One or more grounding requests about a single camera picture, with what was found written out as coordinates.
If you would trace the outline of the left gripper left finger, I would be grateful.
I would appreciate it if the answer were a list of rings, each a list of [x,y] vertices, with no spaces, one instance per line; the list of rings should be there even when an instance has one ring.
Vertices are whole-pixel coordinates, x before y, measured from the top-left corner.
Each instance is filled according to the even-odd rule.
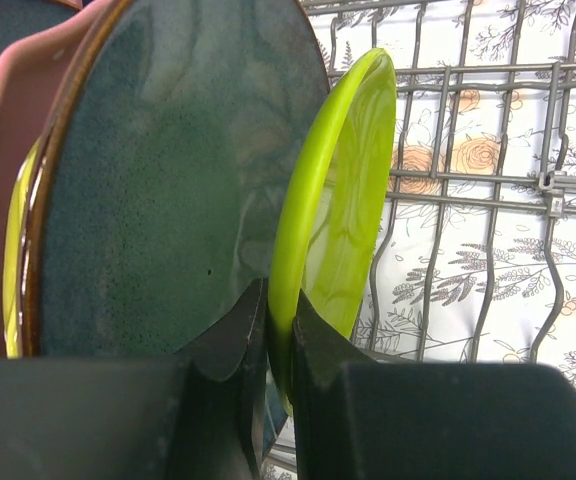
[[[0,359],[0,479],[256,479],[267,284],[178,353]]]

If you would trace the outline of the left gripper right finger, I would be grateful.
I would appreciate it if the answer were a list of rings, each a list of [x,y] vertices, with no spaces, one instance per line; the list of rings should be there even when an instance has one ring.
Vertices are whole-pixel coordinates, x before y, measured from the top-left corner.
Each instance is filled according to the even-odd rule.
[[[576,479],[576,391],[551,367],[381,363],[306,297],[292,349],[302,479]]]

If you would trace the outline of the lime green plate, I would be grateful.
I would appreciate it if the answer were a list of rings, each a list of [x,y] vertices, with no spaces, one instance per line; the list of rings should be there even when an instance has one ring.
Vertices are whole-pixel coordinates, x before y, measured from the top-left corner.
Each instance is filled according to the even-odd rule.
[[[270,366],[287,414],[300,300],[344,338],[353,330],[389,182],[396,96],[391,56],[369,50],[330,91],[291,176],[268,285]]]

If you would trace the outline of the olive polka dot plate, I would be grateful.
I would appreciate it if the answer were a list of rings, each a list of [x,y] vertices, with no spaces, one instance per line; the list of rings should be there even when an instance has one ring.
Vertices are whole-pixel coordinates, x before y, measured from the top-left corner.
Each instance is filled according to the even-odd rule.
[[[7,214],[2,274],[2,308],[4,340],[8,358],[18,358],[22,353],[22,327],[19,320],[19,261],[30,177],[39,145],[40,140],[37,139],[18,170]]]

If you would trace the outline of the pink polka dot plate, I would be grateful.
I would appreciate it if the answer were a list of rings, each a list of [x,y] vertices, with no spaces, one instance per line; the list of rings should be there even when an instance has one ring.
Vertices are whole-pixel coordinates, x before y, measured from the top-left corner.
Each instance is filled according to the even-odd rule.
[[[10,197],[18,170],[41,136],[68,67],[105,1],[81,1],[82,9],[56,26],[10,44],[0,54],[0,357],[5,356],[2,274]]]

